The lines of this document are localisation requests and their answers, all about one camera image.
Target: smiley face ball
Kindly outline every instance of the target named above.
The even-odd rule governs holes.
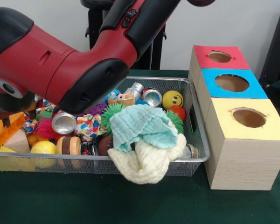
[[[163,96],[163,107],[167,110],[171,106],[183,106],[183,97],[178,91],[168,91]]]

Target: yellow smiley ball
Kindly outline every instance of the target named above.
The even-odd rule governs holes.
[[[56,154],[56,146],[49,141],[37,142],[31,149],[35,154]],[[32,163],[42,169],[47,169],[56,163],[56,159],[31,158]]]
[[[167,110],[171,106],[183,106],[183,97],[178,91],[168,91],[163,96],[163,107]]]

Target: wooden box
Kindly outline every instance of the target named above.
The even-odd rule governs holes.
[[[270,190],[280,170],[280,117],[269,99],[212,98],[211,189]]]
[[[211,97],[267,99],[251,70],[201,69],[196,92],[204,122]]]
[[[238,47],[195,45],[192,50],[188,79],[197,88],[201,69],[242,69],[250,67]]]

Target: button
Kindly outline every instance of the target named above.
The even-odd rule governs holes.
[[[126,13],[125,20],[123,20],[121,26],[127,28],[130,25],[130,21],[137,14],[137,10],[132,9]]]

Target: light blue towel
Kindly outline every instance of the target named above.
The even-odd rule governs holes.
[[[110,119],[114,148],[129,152],[131,144],[140,138],[158,148],[175,147],[178,134],[168,125],[169,121],[161,108],[127,106]]]

